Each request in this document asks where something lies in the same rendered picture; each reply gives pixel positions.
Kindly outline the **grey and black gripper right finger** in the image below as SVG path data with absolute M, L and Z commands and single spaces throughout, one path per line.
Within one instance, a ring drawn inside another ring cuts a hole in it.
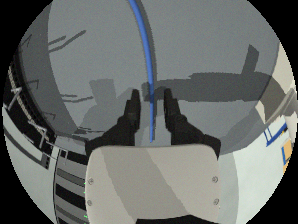
M 203 134 L 187 121 L 187 117 L 180 112 L 177 98 L 173 99 L 171 88 L 164 89 L 163 108 L 165 126 L 171 133 L 171 145 L 205 144 L 212 147 L 217 159 L 219 158 L 221 141 L 213 136 Z

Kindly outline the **blue cable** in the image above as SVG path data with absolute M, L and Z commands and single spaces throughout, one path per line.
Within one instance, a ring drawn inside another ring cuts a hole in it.
M 153 126 L 154 126 L 154 81 L 153 81 L 153 68 L 152 68 L 152 59 L 150 52 L 150 45 L 148 40 L 148 35 L 146 31 L 146 27 L 144 24 L 144 20 L 140 9 L 135 0 L 129 0 L 132 9 L 135 13 L 139 29 L 142 36 L 142 41 L 145 50 L 147 70 L 148 70 L 148 80 L 149 80 L 149 93 L 150 93 L 150 142 L 153 142 Z

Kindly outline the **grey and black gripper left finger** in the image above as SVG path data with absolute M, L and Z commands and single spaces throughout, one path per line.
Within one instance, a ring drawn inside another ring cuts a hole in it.
M 124 115 L 119 117 L 117 124 L 97 137 L 85 143 L 87 160 L 95 148 L 107 145 L 135 146 L 134 134 L 140 129 L 141 102 L 139 90 L 133 89 L 131 100 L 126 101 Z M 116 140 L 116 141 L 115 141 Z

